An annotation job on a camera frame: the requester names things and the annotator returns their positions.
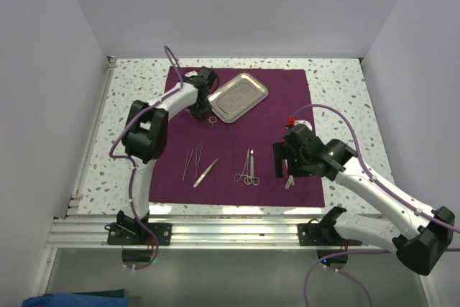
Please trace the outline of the steel scalpel handle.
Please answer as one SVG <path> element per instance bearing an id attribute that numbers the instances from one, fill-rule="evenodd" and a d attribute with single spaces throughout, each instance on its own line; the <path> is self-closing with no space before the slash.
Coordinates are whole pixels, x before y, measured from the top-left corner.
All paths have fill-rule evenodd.
<path id="1" fill-rule="evenodd" d="M 290 187 L 294 186 L 295 185 L 295 181 L 294 181 L 294 177 L 293 176 L 289 176 L 288 179 L 287 179 L 287 182 L 285 184 L 285 189 L 289 189 Z"/>

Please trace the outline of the purple surgical cloth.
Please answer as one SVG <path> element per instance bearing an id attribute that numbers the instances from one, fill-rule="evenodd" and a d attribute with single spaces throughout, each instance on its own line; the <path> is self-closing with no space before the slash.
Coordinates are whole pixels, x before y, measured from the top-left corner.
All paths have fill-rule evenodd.
<path id="1" fill-rule="evenodd" d="M 285 189 L 286 178 L 275 177 L 272 146 L 282 141 L 286 121 L 294 111 L 311 102 L 304 70 L 249 69 L 248 73 L 269 90 L 268 97 L 234 123 L 217 121 L 208 128 L 186 111 L 169 122 L 167 145 L 156 162 L 149 200 L 155 203 L 230 206 L 322 207 L 323 184 L 319 177 L 295 179 Z M 203 148 L 198 177 L 216 159 L 197 188 L 193 163 L 184 181 L 182 175 L 189 149 Z M 234 181 L 244 167 L 247 149 L 254 151 L 258 186 Z"/>

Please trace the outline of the thin pointed steel tweezers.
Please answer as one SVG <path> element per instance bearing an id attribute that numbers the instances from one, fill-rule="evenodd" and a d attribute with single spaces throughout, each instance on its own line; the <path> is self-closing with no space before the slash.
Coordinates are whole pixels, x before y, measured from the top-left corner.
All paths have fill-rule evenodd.
<path id="1" fill-rule="evenodd" d="M 184 164 L 184 170 L 183 170 L 183 175 L 182 175 L 182 181 L 185 180 L 188 174 L 189 168 L 191 166 L 191 163 L 193 163 L 193 177 L 194 178 L 198 177 L 198 170 L 199 170 L 199 166 L 201 163 L 202 150 L 203 148 L 201 146 L 197 146 L 187 151 L 186 156 L 185 156 L 185 164 Z"/>

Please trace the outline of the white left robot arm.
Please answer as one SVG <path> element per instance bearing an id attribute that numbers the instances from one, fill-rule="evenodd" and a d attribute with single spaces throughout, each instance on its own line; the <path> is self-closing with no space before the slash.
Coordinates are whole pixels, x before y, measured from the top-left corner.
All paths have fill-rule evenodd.
<path id="1" fill-rule="evenodd" d="M 208 95 L 218 82 L 216 71 L 202 67 L 197 75 L 181 75 L 173 88 L 154 101 L 135 101 L 131 105 L 125 128 L 109 151 L 110 158 L 132 163 L 127 206 L 116 216 L 116 236 L 129 239 L 133 244 L 156 239 L 147 225 L 150 184 L 142 175 L 151 176 L 155 163 L 166 148 L 168 125 L 174 116 L 186 111 L 191 117 L 203 121 L 211 112 Z"/>

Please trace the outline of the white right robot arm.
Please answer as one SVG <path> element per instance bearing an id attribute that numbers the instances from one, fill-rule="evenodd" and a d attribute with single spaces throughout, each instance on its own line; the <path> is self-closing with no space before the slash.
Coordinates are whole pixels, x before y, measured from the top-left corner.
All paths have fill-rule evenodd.
<path id="1" fill-rule="evenodd" d="M 361 242 L 396 254 L 419 275 L 429 275 L 453 239 L 454 213 L 421 203 L 368 168 L 356 150 L 339 139 L 323 143 L 304 124 L 290 127 L 273 145 L 275 175 L 318 176 L 363 198 L 381 219 L 353 216 L 334 206 L 319 222 L 300 230 L 317 244 Z"/>

